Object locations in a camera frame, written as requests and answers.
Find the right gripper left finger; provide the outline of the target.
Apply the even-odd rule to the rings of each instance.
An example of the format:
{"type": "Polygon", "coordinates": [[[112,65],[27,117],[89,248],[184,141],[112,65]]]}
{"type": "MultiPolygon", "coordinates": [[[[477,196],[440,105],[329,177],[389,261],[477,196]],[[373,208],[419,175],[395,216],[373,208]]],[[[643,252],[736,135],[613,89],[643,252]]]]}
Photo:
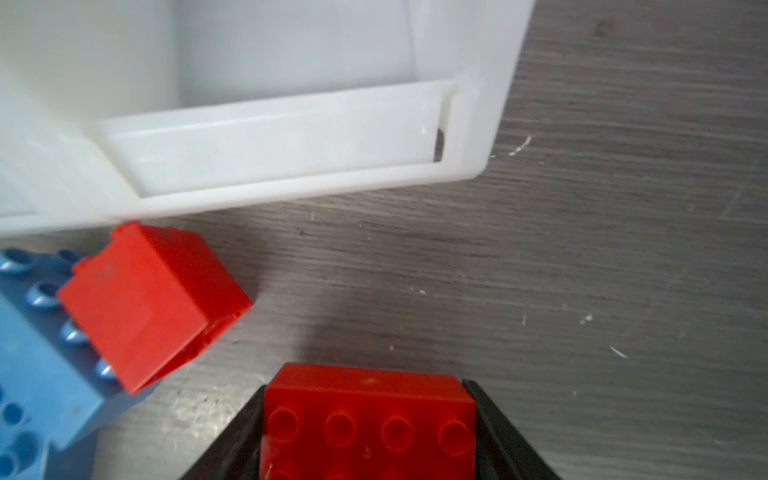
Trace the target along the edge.
{"type": "Polygon", "coordinates": [[[254,393],[181,479],[259,478],[265,390],[266,386],[262,385],[254,393]]]}

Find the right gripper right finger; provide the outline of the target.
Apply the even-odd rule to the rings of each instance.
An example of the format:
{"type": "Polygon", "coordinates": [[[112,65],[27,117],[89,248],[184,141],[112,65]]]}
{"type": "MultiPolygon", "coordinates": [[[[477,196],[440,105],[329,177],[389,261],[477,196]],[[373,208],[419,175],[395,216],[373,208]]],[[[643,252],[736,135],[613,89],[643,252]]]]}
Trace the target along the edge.
{"type": "Polygon", "coordinates": [[[476,381],[463,379],[462,385],[477,410],[476,480],[561,479],[476,381]]]}

